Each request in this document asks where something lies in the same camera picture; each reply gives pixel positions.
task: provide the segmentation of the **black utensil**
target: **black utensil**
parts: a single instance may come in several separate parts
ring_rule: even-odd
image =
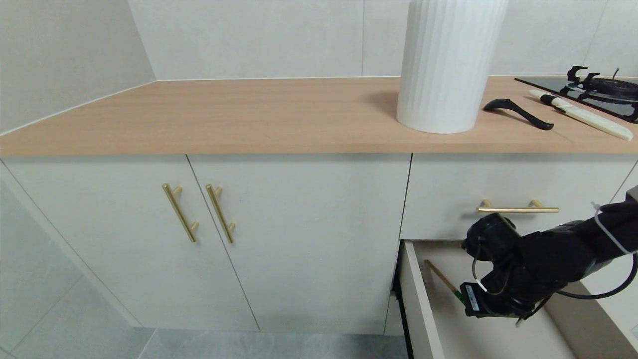
[[[487,105],[485,105],[485,107],[483,107],[483,109],[485,111],[493,111],[496,109],[512,110],[518,113],[519,115],[521,115],[522,117],[524,117],[526,120],[528,120],[531,123],[532,126],[536,128],[539,128],[545,131],[549,131],[552,128],[554,128],[553,123],[547,123],[545,121],[542,121],[541,119],[538,119],[534,115],[520,108],[520,106],[518,106],[516,103],[514,103],[514,101],[510,100],[509,98],[497,98],[493,101],[490,101]]]

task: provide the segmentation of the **white knife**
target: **white knife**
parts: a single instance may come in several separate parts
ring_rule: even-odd
[[[585,109],[581,109],[580,107],[576,107],[558,96],[535,89],[530,90],[530,95],[534,96],[546,105],[554,106],[556,110],[566,114],[567,116],[575,118],[578,121],[586,123],[587,125],[607,134],[626,141],[631,141],[634,138],[634,134],[627,127],[600,117]]]

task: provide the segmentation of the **black glass stovetop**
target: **black glass stovetop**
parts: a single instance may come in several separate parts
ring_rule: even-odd
[[[566,77],[517,77],[516,81],[569,98],[584,105],[606,112],[631,123],[638,123],[638,98],[635,100],[601,98],[574,86]],[[626,80],[638,84],[636,80]]]

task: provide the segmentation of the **gold handle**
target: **gold handle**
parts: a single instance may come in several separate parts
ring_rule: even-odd
[[[215,208],[215,212],[217,213],[217,217],[219,217],[219,221],[224,229],[226,238],[228,238],[229,244],[233,244],[232,232],[235,229],[235,222],[226,224],[226,218],[224,218],[224,213],[221,212],[221,207],[219,207],[219,202],[217,201],[217,196],[221,194],[221,186],[213,189],[212,185],[206,185],[206,192],[208,192],[208,196],[211,198],[212,206]]]
[[[494,207],[487,199],[484,199],[477,207],[478,213],[558,213],[558,207],[543,207],[535,199],[532,199],[527,207]]]
[[[175,200],[175,195],[179,194],[179,192],[182,192],[182,187],[177,186],[174,190],[172,190],[168,183],[164,183],[161,187],[164,188],[164,193],[166,193],[168,201],[173,206],[173,209],[177,214],[177,218],[179,218],[179,221],[184,226],[184,230],[186,231],[186,234],[188,234],[188,239],[190,239],[191,242],[195,243],[195,236],[193,236],[193,231],[197,229],[197,227],[199,226],[199,222],[194,221],[193,224],[191,224],[191,226],[189,227],[186,223],[186,218],[184,218],[184,214],[179,207],[179,204],[177,204],[177,201]]]

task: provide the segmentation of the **ribbed white vase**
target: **ribbed white vase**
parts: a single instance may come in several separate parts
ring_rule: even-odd
[[[397,119],[423,132],[474,127],[508,0],[413,0]]]

